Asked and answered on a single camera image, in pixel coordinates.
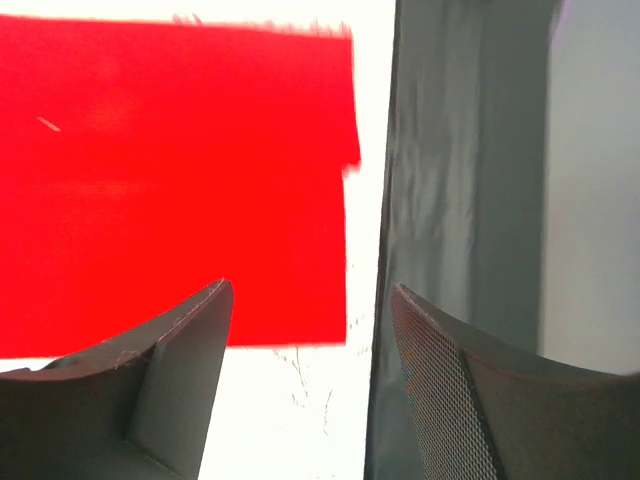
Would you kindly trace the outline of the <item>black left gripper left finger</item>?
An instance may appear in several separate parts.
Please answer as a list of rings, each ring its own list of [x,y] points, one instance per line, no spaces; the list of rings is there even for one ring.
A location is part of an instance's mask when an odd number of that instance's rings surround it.
[[[196,478],[233,302],[217,281],[117,337],[4,372],[2,477]]]

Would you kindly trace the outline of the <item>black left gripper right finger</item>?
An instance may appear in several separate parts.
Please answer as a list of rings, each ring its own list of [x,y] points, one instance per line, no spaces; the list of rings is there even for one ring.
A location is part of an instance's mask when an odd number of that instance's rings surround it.
[[[409,288],[391,297],[428,479],[635,479],[639,377],[513,347]]]

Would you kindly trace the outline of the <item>bright red t shirt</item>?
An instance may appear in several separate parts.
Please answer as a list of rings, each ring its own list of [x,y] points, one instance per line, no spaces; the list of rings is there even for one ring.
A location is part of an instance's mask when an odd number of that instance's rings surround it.
[[[58,357],[218,279],[233,346],[346,339],[346,33],[3,16],[1,354]]]

